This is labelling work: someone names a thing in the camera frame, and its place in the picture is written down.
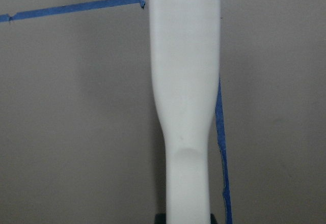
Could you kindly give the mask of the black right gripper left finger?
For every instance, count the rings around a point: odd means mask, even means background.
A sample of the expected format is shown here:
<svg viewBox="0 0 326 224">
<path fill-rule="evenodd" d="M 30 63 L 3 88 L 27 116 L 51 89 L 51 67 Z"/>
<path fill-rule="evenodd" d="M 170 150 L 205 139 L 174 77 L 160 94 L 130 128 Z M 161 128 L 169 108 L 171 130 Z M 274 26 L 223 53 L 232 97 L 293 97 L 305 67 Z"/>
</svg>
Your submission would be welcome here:
<svg viewBox="0 0 326 224">
<path fill-rule="evenodd" d="M 154 217 L 154 224 L 166 224 L 166 214 L 158 213 Z"/>
</svg>

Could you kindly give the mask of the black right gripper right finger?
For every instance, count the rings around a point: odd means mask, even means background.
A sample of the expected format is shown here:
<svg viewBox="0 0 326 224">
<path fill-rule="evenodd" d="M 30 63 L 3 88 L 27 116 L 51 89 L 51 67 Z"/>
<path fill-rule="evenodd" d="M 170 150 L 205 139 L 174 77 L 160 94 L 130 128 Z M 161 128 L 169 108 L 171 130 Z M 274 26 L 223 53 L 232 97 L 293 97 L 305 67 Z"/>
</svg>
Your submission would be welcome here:
<svg viewBox="0 0 326 224">
<path fill-rule="evenodd" d="M 210 223 L 211 224 L 218 224 L 215 215 L 212 214 L 212 213 L 210 214 Z"/>
</svg>

